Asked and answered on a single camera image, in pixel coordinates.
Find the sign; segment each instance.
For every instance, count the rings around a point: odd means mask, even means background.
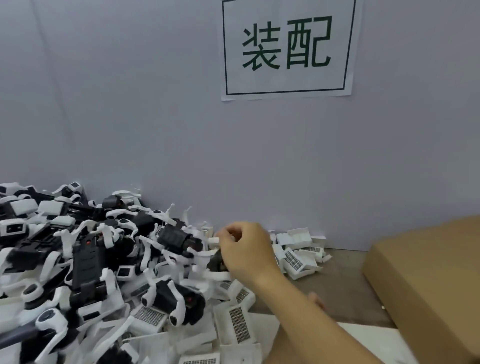
[[[222,100],[350,95],[362,7],[363,0],[221,0]]]

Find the chinese character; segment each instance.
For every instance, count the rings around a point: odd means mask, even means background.
[[[326,36],[317,36],[313,38],[313,52],[312,52],[312,67],[324,67],[330,63],[330,57],[326,57],[324,62],[317,63],[317,43],[321,40],[330,39],[330,31],[332,28],[332,16],[321,16],[313,18],[314,22],[327,22],[327,34]],[[295,30],[288,32],[288,53],[287,53],[287,69],[293,64],[303,64],[304,67],[308,67],[308,57],[310,54],[310,29],[305,29],[306,23],[311,23],[312,18],[289,20],[288,25],[295,25]],[[297,48],[297,43],[301,52],[293,53]]]
[[[267,33],[267,38],[260,39],[260,44],[257,44],[257,23],[253,24],[253,36],[250,39],[243,42],[243,46],[245,47],[246,45],[253,42],[253,46],[258,47],[258,50],[243,53],[244,56],[254,55],[254,57],[250,61],[248,61],[247,63],[244,63],[242,65],[243,68],[246,68],[249,65],[252,65],[252,70],[253,71],[258,70],[262,66],[262,63],[257,63],[257,60],[258,60],[259,57],[262,58],[262,60],[266,63],[267,66],[269,66],[271,68],[274,68],[276,70],[278,70],[280,68],[279,65],[272,63],[276,59],[275,54],[269,60],[265,57],[265,54],[279,53],[281,51],[281,49],[264,49],[264,47],[262,46],[262,42],[264,42],[264,43],[266,43],[266,42],[278,42],[278,38],[272,38],[272,32],[279,32],[279,31],[280,31],[280,27],[272,28],[272,22],[267,22],[267,28],[259,30],[259,33]],[[243,32],[247,36],[250,36],[252,34],[247,29],[244,29]]]

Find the brown table surface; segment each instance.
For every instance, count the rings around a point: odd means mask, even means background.
[[[302,292],[313,291],[325,302],[327,313],[338,322],[396,328],[382,303],[361,273],[367,252],[325,249],[332,259],[321,272],[292,281]],[[259,298],[251,312],[271,314]]]

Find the pile of plastic parts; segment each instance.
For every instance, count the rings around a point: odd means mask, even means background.
[[[97,204],[78,182],[0,184],[2,362],[260,364],[254,293],[231,279],[213,228],[173,206],[130,191]],[[271,238],[293,279],[330,258],[307,229]]]

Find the white paper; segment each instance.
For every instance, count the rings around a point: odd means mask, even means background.
[[[222,100],[350,95],[362,7],[363,0],[222,0]]]

